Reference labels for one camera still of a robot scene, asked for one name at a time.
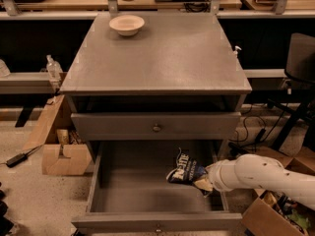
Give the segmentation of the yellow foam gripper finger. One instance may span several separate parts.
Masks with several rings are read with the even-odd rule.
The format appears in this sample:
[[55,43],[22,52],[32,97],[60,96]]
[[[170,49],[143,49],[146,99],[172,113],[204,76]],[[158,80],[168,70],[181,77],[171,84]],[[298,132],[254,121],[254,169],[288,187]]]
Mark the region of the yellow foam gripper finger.
[[213,185],[210,183],[207,175],[203,175],[203,176],[197,178],[194,181],[194,186],[202,192],[204,197],[211,194],[213,192],[213,189],[214,189]]

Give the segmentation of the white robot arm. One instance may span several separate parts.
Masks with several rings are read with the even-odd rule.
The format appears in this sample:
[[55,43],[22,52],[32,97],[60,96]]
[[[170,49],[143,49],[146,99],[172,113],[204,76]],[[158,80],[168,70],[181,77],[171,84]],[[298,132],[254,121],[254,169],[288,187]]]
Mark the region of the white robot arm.
[[205,191],[216,189],[264,189],[285,194],[315,210],[315,177],[284,169],[276,159],[245,154],[234,160],[220,160],[206,167],[206,173],[193,182]]

